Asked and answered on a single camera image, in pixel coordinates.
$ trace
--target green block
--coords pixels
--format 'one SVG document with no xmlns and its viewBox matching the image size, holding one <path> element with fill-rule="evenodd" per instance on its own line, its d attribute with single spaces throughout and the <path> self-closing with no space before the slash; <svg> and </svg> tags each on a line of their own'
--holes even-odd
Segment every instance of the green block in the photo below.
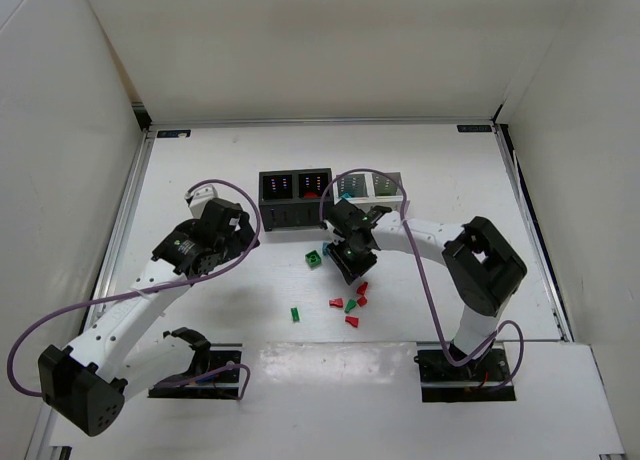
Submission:
<svg viewBox="0 0 640 460">
<path fill-rule="evenodd" d="M 350 298 L 347 302 L 347 306 L 344 309 L 344 313 L 349 313 L 351 310 L 358 306 L 358 302 L 356 302 L 353 298 Z"/>
<path fill-rule="evenodd" d="M 313 251 L 313 252 L 309 252 L 304 256 L 305 260 L 307 261 L 307 264 L 311 267 L 311 268 L 315 268 L 319 265 L 322 264 L 322 258 L 320 257 L 320 254 L 317 251 Z"/>
</svg>

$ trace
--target cable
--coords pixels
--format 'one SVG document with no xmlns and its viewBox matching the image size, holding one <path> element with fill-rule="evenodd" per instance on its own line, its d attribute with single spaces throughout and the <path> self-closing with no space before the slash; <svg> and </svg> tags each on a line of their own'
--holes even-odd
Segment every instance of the cable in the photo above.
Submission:
<svg viewBox="0 0 640 460">
<path fill-rule="evenodd" d="M 130 292 L 126 292 L 126 293 L 120 293 L 117 295 L 112 295 L 110 297 L 104 297 L 104 298 L 98 298 L 95 300 L 88 300 L 86 302 L 80 302 L 77 303 L 75 305 L 69 305 L 68 307 L 64 307 L 61 308 L 59 310 L 56 310 L 52 313 L 50 313 L 49 315 L 46 315 L 44 317 L 42 317 L 40 320 L 38 320 L 37 322 L 33 323 L 31 326 L 29 326 L 24 332 L 22 332 L 22 334 L 18 337 L 18 339 L 15 341 L 15 343 L 11 346 L 11 350 L 9 350 L 9 355 L 7 357 L 7 378 L 9 379 L 9 383 L 11 384 L 11 386 L 13 388 L 15 388 L 18 392 L 22 393 L 23 395 L 27 395 L 29 397 L 42 397 L 42 392 L 36 392 L 34 390 L 29 390 L 27 388 L 24 388 L 22 385 L 20 385 L 20 383 L 18 382 L 18 380 L 16 379 L 15 376 L 15 371 L 14 371 L 14 360 L 16 357 L 16 353 L 18 353 L 18 349 L 20 348 L 20 345 L 22 345 L 22 343 L 25 341 L 25 339 L 31 335 L 38 327 L 40 327 L 41 325 L 47 323 L 49 320 L 52 320 L 56 317 L 59 317 L 60 315 L 64 315 L 65 313 L 69 313 L 72 312 L 74 310 L 79 310 L 81 308 L 87 308 L 90 307 L 92 305 L 100 305 L 102 303 L 109 303 L 109 302 L 117 302 L 117 301 L 121 301 L 121 300 L 129 300 L 131 298 L 135 298 L 137 296 L 140 295 L 140 292 L 142 293 L 158 293 L 161 292 L 163 290 L 168 290 L 170 288 L 176 288 L 176 287 L 184 287 L 184 286 L 192 286 L 195 285 L 197 283 L 201 283 L 201 282 L 205 282 L 207 280 L 211 280 L 213 278 L 219 277 L 220 275 L 222 275 L 223 273 L 227 273 L 229 270 L 237 267 L 238 265 L 240 265 L 240 263 L 242 263 L 244 261 L 244 259 L 247 257 L 247 255 L 249 255 L 249 252 L 251 252 L 251 250 L 253 249 L 253 247 L 255 246 L 256 242 L 258 241 L 258 236 L 260 235 L 260 229 L 262 226 L 262 221 L 261 221 L 261 217 L 260 217 L 260 210 L 258 209 L 258 207 L 256 206 L 255 202 L 251 199 L 251 197 L 249 196 L 249 194 L 247 192 L 245 192 L 244 190 L 242 190 L 240 187 L 235 186 L 232 183 L 229 183 L 225 180 L 218 180 L 218 179 L 212 179 L 212 180 L 203 180 L 201 182 L 196 183 L 194 186 L 192 186 L 189 190 L 188 193 L 193 192 L 196 188 L 202 186 L 202 185 L 206 185 L 208 183 L 217 183 L 220 185 L 224 185 L 226 187 L 229 187 L 233 190 L 235 190 L 236 192 L 238 192 L 240 195 L 242 195 L 251 205 L 251 208 L 253 209 L 253 213 L 256 217 L 256 233 L 253 236 L 253 238 L 251 239 L 251 242 L 249 243 L 249 246 L 247 247 L 247 249 L 242 252 L 242 255 L 240 255 L 238 257 L 238 259 L 233 262 L 232 264 L 222 268 L 221 270 L 218 270 L 217 272 L 213 272 L 210 273 L 208 275 L 204 275 L 202 277 L 199 278 L 194 278 L 194 279 L 190 279 L 190 280 L 180 280 L 178 282 L 169 282 L 169 283 L 164 283 L 162 285 L 154 285 L 152 287 L 147 287 L 147 288 L 143 288 L 141 290 L 136 290 L 136 291 L 130 291 Z"/>
<path fill-rule="evenodd" d="M 223 372 L 228 372 L 229 370 L 244 370 L 247 372 L 247 378 L 244 379 L 244 383 L 242 384 L 242 389 L 240 390 L 240 394 L 235 397 L 233 395 L 229 395 L 229 397 L 234 400 L 242 400 L 244 398 L 244 392 L 247 389 L 247 385 L 249 384 L 249 379 L 251 378 L 251 369 L 245 365 L 244 363 L 234 363 L 233 365 L 225 365 L 224 367 L 216 368 L 215 370 L 210 370 L 208 372 L 202 373 L 197 377 L 187 378 L 186 380 L 180 380 L 178 382 L 161 382 L 154 386 L 154 388 L 174 388 L 174 387 L 182 387 L 184 385 L 188 385 L 191 382 L 201 382 L 203 380 L 208 380 L 211 377 L 215 377 Z"/>
<path fill-rule="evenodd" d="M 505 320 L 504 322 L 502 322 L 498 326 L 498 328 L 496 329 L 495 332 L 493 332 L 491 335 L 489 335 L 487 338 L 485 338 L 484 341 L 482 343 L 480 343 L 480 345 L 478 345 L 473 352 L 471 352 L 469 355 L 464 357 L 462 360 L 456 360 L 451 356 L 451 353 L 449 352 L 449 346 L 447 344 L 447 341 L 444 338 L 444 333 L 442 331 L 442 325 L 440 324 L 440 318 L 438 317 L 438 312 L 436 310 L 436 305 L 435 305 L 435 302 L 433 301 L 433 295 L 431 294 L 431 288 L 429 288 L 429 282 L 427 280 L 427 274 L 425 273 L 424 266 L 422 265 L 422 258 L 420 257 L 420 251 L 418 249 L 418 245 L 416 244 L 415 238 L 413 238 L 413 233 L 411 232 L 411 228 L 409 228 L 409 224 L 406 221 L 407 201 L 408 201 L 409 198 L 408 198 L 408 195 L 407 195 L 407 191 L 404 189 L 402 184 L 397 182 L 390 175 L 387 175 L 386 173 L 383 173 L 383 172 L 381 172 L 379 170 L 374 170 L 372 168 L 354 168 L 352 170 L 347 170 L 346 172 L 341 173 L 340 175 L 337 175 L 333 180 L 331 180 L 329 182 L 329 184 L 327 185 L 327 187 L 324 189 L 324 192 L 322 192 L 322 196 L 320 197 L 320 209 L 319 209 L 320 221 L 324 221 L 324 210 L 323 210 L 324 198 L 329 193 L 329 190 L 331 189 L 333 184 L 336 183 L 337 181 L 343 179 L 347 175 L 350 175 L 352 173 L 359 173 L 359 172 L 368 172 L 368 173 L 375 173 L 377 175 L 380 175 L 380 176 L 390 180 L 396 187 L 398 187 L 398 190 L 400 190 L 400 192 L 402 193 L 402 203 L 400 205 L 400 220 L 402 221 L 402 225 L 404 226 L 404 230 L 407 233 L 407 239 L 409 240 L 409 245 L 411 246 L 411 251 L 413 252 L 413 256 L 414 256 L 414 258 L 416 260 L 416 265 L 418 267 L 418 274 L 420 276 L 420 281 L 422 282 L 422 288 L 424 290 L 425 296 L 427 297 L 427 303 L 429 305 L 429 311 L 431 312 L 431 318 L 433 318 L 433 325 L 434 325 L 434 327 L 436 329 L 436 334 L 438 335 L 438 341 L 440 342 L 440 346 L 442 347 L 442 353 L 444 354 L 444 356 L 447 359 L 447 361 L 451 365 L 453 365 L 454 367 L 462 367 L 462 366 L 466 365 L 467 363 L 469 363 L 471 360 L 473 360 L 473 358 L 477 354 L 479 354 L 487 346 L 489 346 L 491 344 L 491 342 L 493 342 L 495 340 L 495 338 L 498 336 L 498 333 L 500 333 L 500 331 L 506 325 L 511 325 L 518 331 L 518 337 L 520 338 L 520 357 L 518 358 L 518 362 L 516 363 L 516 366 L 513 369 L 511 375 L 504 382 L 502 382 L 500 385 L 498 385 L 496 387 L 493 387 L 492 390 L 498 390 L 498 389 L 502 388 L 503 386 L 505 386 L 507 383 L 509 383 L 511 380 L 513 380 L 513 377 L 515 377 L 516 373 L 520 369 L 520 365 L 522 364 L 522 358 L 524 356 L 524 336 L 522 335 L 522 329 L 514 321 Z"/>
</svg>

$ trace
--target red block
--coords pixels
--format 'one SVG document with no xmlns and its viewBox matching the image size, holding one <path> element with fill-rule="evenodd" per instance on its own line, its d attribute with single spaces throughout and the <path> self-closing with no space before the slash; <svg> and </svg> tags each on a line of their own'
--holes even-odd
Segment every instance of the red block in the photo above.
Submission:
<svg viewBox="0 0 640 460">
<path fill-rule="evenodd" d="M 369 286 L 369 284 L 367 282 L 364 282 L 362 285 L 360 285 L 358 287 L 358 290 L 356 290 L 356 293 L 358 295 L 364 295 L 365 292 L 367 291 L 367 287 Z"/>
<path fill-rule="evenodd" d="M 354 328 L 358 328 L 358 324 L 360 323 L 360 319 L 358 317 L 350 317 L 349 315 L 344 317 L 344 321 Z"/>
</svg>

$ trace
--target black and white robotic arm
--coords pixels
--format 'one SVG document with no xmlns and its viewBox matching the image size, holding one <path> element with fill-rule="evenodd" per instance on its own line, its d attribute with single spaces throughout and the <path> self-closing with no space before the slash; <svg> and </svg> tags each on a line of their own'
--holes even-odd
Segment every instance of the black and white robotic arm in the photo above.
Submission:
<svg viewBox="0 0 640 460">
<path fill-rule="evenodd" d="M 193 219 L 179 224 L 154 250 L 131 290 L 60 350 L 50 345 L 38 359 L 43 399 L 87 435 L 98 435 L 126 400 L 163 379 L 206 372 L 210 343 L 186 328 L 166 332 L 150 348 L 133 347 L 164 310 L 190 288 L 190 280 L 242 254 L 254 237 L 240 205 L 218 198 L 213 185 L 186 196 Z M 182 282 L 154 293 L 148 287 Z"/>
<path fill-rule="evenodd" d="M 505 238 L 487 219 L 475 217 L 465 225 L 406 220 L 420 257 L 444 265 L 465 307 L 449 352 L 460 360 L 491 336 L 527 268 Z M 328 247 L 347 283 L 364 275 L 377 262 L 372 250 L 413 255 L 398 212 L 374 207 L 365 213 L 347 200 L 327 212 L 334 241 Z M 479 361 L 491 345 L 478 351 Z"/>
</svg>

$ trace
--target white wall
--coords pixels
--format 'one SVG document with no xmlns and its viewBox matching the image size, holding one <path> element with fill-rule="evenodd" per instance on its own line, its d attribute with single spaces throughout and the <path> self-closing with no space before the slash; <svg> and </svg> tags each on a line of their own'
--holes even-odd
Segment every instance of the white wall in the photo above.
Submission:
<svg viewBox="0 0 640 460">
<path fill-rule="evenodd" d="M 579 0 L 511 134 L 578 340 L 640 458 L 640 0 Z"/>
<path fill-rule="evenodd" d="M 86 0 L 0 0 L 0 24 L 4 359 L 29 324 L 90 294 L 140 131 Z M 23 384 L 38 388 L 38 352 L 73 323 L 20 350 Z M 23 458 L 41 404 L 0 375 L 2 458 Z"/>
<path fill-rule="evenodd" d="M 89 0 L 154 121 L 491 118 L 574 0 Z"/>
</svg>

